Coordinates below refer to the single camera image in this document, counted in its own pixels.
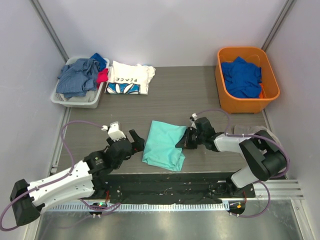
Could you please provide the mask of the teal t shirt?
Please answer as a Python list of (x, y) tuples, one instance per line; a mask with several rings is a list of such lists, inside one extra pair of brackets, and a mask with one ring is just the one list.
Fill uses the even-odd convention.
[(142, 162), (172, 172), (182, 170), (185, 155), (176, 144), (187, 127), (153, 120), (142, 155)]

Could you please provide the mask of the white printed t shirt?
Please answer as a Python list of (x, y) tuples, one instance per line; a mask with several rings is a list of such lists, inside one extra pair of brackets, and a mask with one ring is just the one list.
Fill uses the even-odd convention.
[(148, 65), (128, 65), (113, 61), (108, 71), (106, 94), (147, 95), (156, 69)]

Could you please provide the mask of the white laundry basket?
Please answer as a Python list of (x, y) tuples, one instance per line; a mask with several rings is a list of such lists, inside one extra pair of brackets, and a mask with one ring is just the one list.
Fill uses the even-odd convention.
[[(67, 60), (65, 65), (73, 64), (77, 59), (90, 59), (90, 58), (85, 58), (85, 57), (71, 57)], [(107, 58), (104, 58), (107, 61), (107, 66), (106, 68), (109, 68), (110, 61)], [(57, 84), (53, 90), (53, 93), (51, 95), (51, 101), (55, 104), (60, 104), (68, 108), (87, 108), (87, 109), (95, 109), (98, 106), (100, 96), (103, 90), (104, 83), (101, 83), (100, 85), (97, 85), (97, 94), (92, 102), (72, 102), (68, 101), (68, 98), (65, 98), (63, 94), (56, 93), (56, 87)]]

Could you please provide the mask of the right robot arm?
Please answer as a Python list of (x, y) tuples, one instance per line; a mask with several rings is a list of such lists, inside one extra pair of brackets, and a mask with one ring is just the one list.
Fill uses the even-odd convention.
[(191, 118), (191, 121), (192, 125), (185, 130), (176, 148), (193, 150), (203, 145), (213, 152), (232, 152), (244, 157), (247, 166), (226, 179), (225, 190), (230, 197), (238, 197), (244, 187), (257, 181), (267, 181), (287, 168), (288, 161), (283, 151), (265, 130), (233, 136), (216, 132), (206, 117)]

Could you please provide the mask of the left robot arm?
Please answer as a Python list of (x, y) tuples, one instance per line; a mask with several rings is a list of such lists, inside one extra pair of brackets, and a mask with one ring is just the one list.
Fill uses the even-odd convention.
[(129, 133), (133, 142), (127, 137), (108, 138), (105, 149), (90, 153), (72, 168), (33, 182), (15, 182), (9, 199), (16, 225), (27, 225), (46, 210), (68, 201), (102, 199), (107, 192), (107, 176), (145, 148), (145, 140), (135, 130)]

